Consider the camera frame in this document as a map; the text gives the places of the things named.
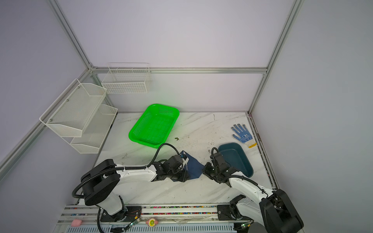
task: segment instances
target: two-tier mesh shelf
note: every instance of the two-tier mesh shelf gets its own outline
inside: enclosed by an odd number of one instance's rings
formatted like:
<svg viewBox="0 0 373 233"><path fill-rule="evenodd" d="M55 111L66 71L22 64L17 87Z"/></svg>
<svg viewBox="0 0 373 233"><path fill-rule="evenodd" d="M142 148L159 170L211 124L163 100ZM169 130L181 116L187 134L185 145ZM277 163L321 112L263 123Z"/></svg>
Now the two-tier mesh shelf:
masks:
<svg viewBox="0 0 373 233"><path fill-rule="evenodd" d="M147 93L151 84L148 63L108 63L109 72L102 81L108 94Z"/></svg>
<svg viewBox="0 0 373 233"><path fill-rule="evenodd" d="M51 105L40 121L79 153L98 153L118 109L102 104L106 88L77 79L70 86L75 88L57 110L48 116Z"/></svg>

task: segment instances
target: black mounting plate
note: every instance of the black mounting plate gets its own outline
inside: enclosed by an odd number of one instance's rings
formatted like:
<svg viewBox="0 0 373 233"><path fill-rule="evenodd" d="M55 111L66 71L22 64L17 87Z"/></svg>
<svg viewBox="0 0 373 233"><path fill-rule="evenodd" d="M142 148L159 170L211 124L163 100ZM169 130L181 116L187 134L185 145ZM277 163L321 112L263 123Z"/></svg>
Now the black mounting plate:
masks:
<svg viewBox="0 0 373 233"><path fill-rule="evenodd" d="M232 217L232 213L229 209L229 205L218 205L217 206L217 218L219 220L252 220L249 217L243 216L242 219L235 219Z"/></svg>
<svg viewBox="0 0 373 233"><path fill-rule="evenodd" d="M141 206L126 206L127 207L127 213L126 217L123 222L132 222L135 220L136 215L141 217ZM114 219L107 214L106 210L101 215L101 222L107 223L107 222L114 222Z"/></svg>

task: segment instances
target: wall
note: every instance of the wall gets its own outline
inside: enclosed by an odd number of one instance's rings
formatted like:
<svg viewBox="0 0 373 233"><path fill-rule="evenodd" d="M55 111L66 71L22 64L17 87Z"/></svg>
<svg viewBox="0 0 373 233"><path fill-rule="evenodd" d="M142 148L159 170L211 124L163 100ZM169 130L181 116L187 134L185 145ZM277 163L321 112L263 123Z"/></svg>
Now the wall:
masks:
<svg viewBox="0 0 373 233"><path fill-rule="evenodd" d="M85 67L45 0L0 5L1 161Z"/></svg>
<svg viewBox="0 0 373 233"><path fill-rule="evenodd" d="M253 117L305 232L372 232L373 2L306 0Z"/></svg>
<svg viewBox="0 0 373 233"><path fill-rule="evenodd" d="M0 161L85 70L45 0L0 3ZM50 233L95 155L49 129L0 184L1 232Z"/></svg>
<svg viewBox="0 0 373 233"><path fill-rule="evenodd" d="M95 66L266 67L293 0L60 0Z"/></svg>
<svg viewBox="0 0 373 233"><path fill-rule="evenodd" d="M101 80L105 74L98 75ZM154 103L180 111L247 111L262 74L152 74L146 94L110 94L119 112L141 112Z"/></svg>

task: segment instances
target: pink sponge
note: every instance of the pink sponge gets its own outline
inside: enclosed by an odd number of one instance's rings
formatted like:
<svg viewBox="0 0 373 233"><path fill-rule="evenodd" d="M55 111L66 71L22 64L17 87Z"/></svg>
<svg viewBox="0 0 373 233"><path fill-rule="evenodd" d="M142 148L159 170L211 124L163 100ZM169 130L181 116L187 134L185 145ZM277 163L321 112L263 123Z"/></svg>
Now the pink sponge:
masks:
<svg viewBox="0 0 373 233"><path fill-rule="evenodd" d="M74 219L71 223L72 227L79 227L82 224L82 220L80 219Z"/></svg>

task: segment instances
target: glove finger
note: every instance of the glove finger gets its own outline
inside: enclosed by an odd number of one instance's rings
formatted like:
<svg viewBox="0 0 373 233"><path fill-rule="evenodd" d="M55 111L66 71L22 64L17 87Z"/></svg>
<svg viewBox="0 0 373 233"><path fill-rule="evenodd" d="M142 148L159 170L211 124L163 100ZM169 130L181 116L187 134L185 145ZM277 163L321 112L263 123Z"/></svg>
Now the glove finger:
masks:
<svg viewBox="0 0 373 233"><path fill-rule="evenodd" d="M233 130L233 132L235 132L236 134L240 134L240 132L238 132L234 127L231 127L231 129Z"/></svg>
<svg viewBox="0 0 373 233"><path fill-rule="evenodd" d="M245 131L240 124L237 124L237 125L238 125L239 129L242 130L242 132Z"/></svg>
<svg viewBox="0 0 373 233"><path fill-rule="evenodd" d="M241 139L241 138L237 137L237 136L234 135L234 134L232 134L232 136L233 136L237 141L242 142L242 139Z"/></svg>
<svg viewBox="0 0 373 233"><path fill-rule="evenodd" d="M246 131L249 131L249 130L246 128L246 125L243 124L243 127L244 127L244 129L245 129Z"/></svg>
<svg viewBox="0 0 373 233"><path fill-rule="evenodd" d="M241 131L241 129L237 126L237 125L233 125L234 126L234 128L237 130L237 132L239 132L239 133L241 133L242 131Z"/></svg>

